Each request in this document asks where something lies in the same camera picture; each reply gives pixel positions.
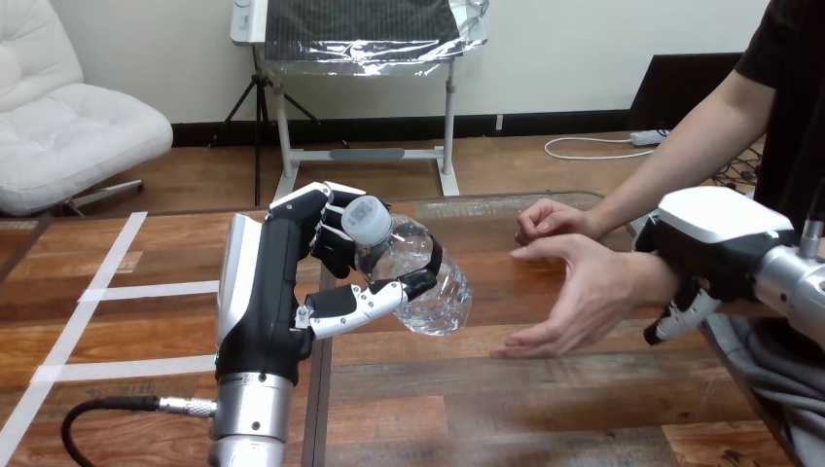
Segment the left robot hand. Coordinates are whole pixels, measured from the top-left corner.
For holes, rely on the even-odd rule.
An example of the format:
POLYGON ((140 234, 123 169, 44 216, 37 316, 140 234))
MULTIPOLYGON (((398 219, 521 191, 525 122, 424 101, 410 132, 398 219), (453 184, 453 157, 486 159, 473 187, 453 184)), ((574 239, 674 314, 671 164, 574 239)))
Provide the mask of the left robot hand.
POLYGON ((362 275, 377 254, 358 260, 360 247, 383 246, 393 233, 386 204, 364 191, 313 182, 269 205, 263 221, 233 215, 219 280, 215 377, 252 373, 296 383, 313 343, 360 328, 415 301, 438 283, 446 256, 438 241, 423 266, 365 287, 343 285, 295 295, 297 266, 311 256, 336 278, 362 275))

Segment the person's hand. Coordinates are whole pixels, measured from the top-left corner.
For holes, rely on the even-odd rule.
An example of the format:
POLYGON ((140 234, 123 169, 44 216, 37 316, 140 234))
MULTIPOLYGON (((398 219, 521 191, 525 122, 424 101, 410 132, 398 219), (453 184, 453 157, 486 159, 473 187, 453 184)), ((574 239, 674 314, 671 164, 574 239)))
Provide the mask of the person's hand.
POLYGON ((539 238, 560 234, 582 234, 599 240, 607 231, 592 212, 584 211, 549 198, 541 198, 517 218, 515 241, 526 245, 539 238))
POLYGON ((558 357, 602 338, 629 312, 667 302, 669 269, 650 254, 620 253, 579 234, 537 239, 512 252, 522 261, 560 259, 566 277, 548 318, 505 340, 493 359, 558 357))

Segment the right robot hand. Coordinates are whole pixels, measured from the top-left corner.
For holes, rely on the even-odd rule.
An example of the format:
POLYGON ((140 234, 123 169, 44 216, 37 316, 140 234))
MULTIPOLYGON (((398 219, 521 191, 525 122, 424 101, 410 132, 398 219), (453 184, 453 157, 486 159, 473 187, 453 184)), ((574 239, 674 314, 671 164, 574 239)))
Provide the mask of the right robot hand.
POLYGON ((729 188, 699 186, 665 195, 644 218, 633 249, 663 259, 679 276, 679 288, 645 329, 645 341, 671 341, 722 303, 754 302, 763 257, 796 239, 787 217, 729 188))

